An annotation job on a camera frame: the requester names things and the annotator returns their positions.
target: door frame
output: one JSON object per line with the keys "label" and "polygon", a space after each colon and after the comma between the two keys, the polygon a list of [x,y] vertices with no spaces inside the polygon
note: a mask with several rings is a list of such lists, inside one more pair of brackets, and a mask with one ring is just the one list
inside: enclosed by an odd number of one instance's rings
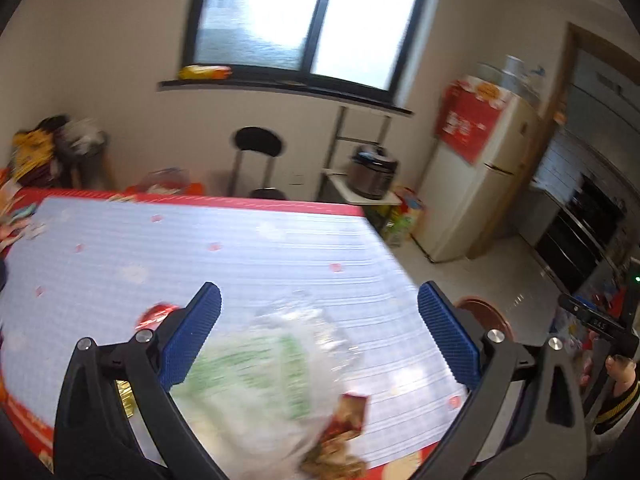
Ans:
{"label": "door frame", "polygon": [[542,116],[538,134],[532,140],[529,153],[527,153],[523,161],[522,170],[514,177],[507,193],[498,204],[494,216],[468,250],[466,254],[468,258],[477,258],[489,250],[496,232],[506,221],[513,203],[526,186],[529,185],[536,173],[540,161],[545,155],[546,148],[556,132],[555,115],[560,110],[565,93],[571,84],[579,50],[584,50],[597,57],[631,79],[635,84],[640,85],[640,60],[590,30],[578,27],[573,23],[567,23],[558,75],[554,81],[545,113]]}

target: window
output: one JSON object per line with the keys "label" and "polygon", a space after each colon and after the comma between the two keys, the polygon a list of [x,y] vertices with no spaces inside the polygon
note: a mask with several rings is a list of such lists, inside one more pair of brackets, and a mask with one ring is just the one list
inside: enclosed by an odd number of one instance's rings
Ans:
{"label": "window", "polygon": [[183,65],[391,102],[424,0],[193,0]]}

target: plastic bag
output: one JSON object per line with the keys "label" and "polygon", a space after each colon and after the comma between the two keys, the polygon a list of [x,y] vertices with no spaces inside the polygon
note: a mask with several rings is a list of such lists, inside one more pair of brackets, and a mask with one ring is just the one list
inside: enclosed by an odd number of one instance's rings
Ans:
{"label": "plastic bag", "polygon": [[329,423],[356,351],[305,295],[216,334],[172,397],[231,480],[284,479]]}
{"label": "plastic bag", "polygon": [[104,134],[93,119],[85,118],[79,121],[69,121],[64,126],[66,142],[77,155],[86,155],[94,146],[104,143]]}
{"label": "plastic bag", "polygon": [[412,189],[398,187],[394,190],[401,203],[394,206],[382,230],[382,239],[389,247],[400,247],[407,241],[423,216],[424,204]]}

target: rice cooker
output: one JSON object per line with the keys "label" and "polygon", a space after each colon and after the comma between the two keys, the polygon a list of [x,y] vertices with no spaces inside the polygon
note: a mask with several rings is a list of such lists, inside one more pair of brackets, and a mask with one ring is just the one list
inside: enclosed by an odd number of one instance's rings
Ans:
{"label": "rice cooker", "polygon": [[362,144],[356,148],[347,170],[347,186],[363,196],[379,200],[386,195],[398,170],[398,161],[384,148]]}

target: person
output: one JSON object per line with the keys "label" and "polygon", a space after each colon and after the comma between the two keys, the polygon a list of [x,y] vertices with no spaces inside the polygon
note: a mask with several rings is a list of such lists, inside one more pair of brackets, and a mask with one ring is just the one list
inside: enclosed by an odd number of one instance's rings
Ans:
{"label": "person", "polygon": [[609,356],[605,368],[616,382],[594,421],[589,451],[592,456],[606,453],[613,447],[634,416],[640,399],[638,373],[632,359],[622,355]]}

